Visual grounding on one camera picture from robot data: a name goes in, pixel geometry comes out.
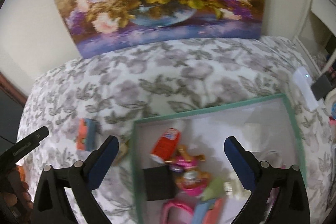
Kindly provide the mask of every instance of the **floral bedsheet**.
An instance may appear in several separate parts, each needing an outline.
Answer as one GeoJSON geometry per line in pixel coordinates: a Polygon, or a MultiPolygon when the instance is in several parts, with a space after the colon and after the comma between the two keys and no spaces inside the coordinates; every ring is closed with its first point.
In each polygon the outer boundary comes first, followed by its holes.
{"type": "MultiPolygon", "coordinates": [[[[156,42],[69,61],[36,80],[22,115],[18,140],[44,125],[50,131],[19,162],[30,193],[34,197],[46,164],[69,167],[88,156],[75,146],[79,118],[99,121],[100,146],[109,135],[127,141],[133,121],[141,117],[286,93],[305,150],[311,222],[321,223],[330,205],[333,140],[325,111],[308,111],[291,83],[302,65],[294,44],[282,37],[156,42]]],[[[86,223],[73,194],[67,193],[78,222],[86,223]]],[[[110,168],[93,195],[112,223],[137,222],[128,158],[110,168]]]]}

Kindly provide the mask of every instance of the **silver screw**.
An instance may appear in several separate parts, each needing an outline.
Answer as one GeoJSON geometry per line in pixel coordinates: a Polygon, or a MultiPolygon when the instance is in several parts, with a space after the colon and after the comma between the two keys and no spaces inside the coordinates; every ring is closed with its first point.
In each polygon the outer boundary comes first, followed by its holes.
{"type": "Polygon", "coordinates": [[[51,165],[46,165],[46,166],[43,168],[43,170],[44,170],[45,172],[50,171],[50,169],[51,169],[51,165]]]}
{"type": "Polygon", "coordinates": [[[294,169],[295,171],[299,171],[299,170],[300,170],[300,167],[299,167],[298,165],[294,164],[294,165],[293,165],[293,169],[294,169]]]}
{"type": "Polygon", "coordinates": [[[261,167],[264,167],[264,168],[268,168],[269,167],[269,163],[266,162],[266,161],[264,161],[264,160],[260,163],[260,165],[261,165],[261,167]]]}
{"type": "Polygon", "coordinates": [[[76,168],[78,167],[81,167],[83,165],[83,162],[81,160],[78,160],[76,161],[74,164],[73,164],[76,168]]]}

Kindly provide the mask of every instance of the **tray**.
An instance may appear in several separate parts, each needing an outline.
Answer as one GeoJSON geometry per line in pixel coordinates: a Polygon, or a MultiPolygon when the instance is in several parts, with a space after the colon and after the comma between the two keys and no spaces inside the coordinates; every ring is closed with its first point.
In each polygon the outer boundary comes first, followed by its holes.
{"type": "MultiPolygon", "coordinates": [[[[279,152],[287,168],[298,164],[306,182],[305,154],[299,128],[290,102],[284,94],[140,119],[134,122],[131,143],[134,198],[139,224],[160,223],[161,208],[166,200],[146,201],[142,169],[159,166],[150,159],[150,151],[171,126],[172,120],[178,118],[187,120],[186,130],[182,132],[179,143],[186,144],[191,155],[203,153],[206,156],[206,161],[199,165],[202,171],[223,178],[233,171],[223,151],[224,140],[228,136],[239,138],[242,126],[250,122],[262,125],[263,131],[269,134],[266,149],[279,152]]],[[[179,199],[191,205],[195,203],[193,198],[185,194],[179,194],[179,199]]],[[[219,223],[231,223],[245,202],[246,199],[227,199],[219,223]]]]}

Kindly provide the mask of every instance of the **black box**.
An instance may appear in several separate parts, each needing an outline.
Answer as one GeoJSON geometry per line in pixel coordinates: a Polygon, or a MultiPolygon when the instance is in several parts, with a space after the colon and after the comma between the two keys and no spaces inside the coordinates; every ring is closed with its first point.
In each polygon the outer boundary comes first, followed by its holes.
{"type": "Polygon", "coordinates": [[[164,200],[175,197],[176,186],[168,165],[143,170],[147,200],[164,200]]]}

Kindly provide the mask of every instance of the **wall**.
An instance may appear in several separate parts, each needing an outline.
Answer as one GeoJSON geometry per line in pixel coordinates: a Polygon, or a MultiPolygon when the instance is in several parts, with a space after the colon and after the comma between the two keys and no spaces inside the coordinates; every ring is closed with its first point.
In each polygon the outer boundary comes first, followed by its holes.
{"type": "MultiPolygon", "coordinates": [[[[263,34],[291,39],[306,0],[265,1],[263,34]]],[[[40,74],[79,56],[53,0],[6,0],[0,10],[0,71],[23,93],[29,94],[40,74]]]]}

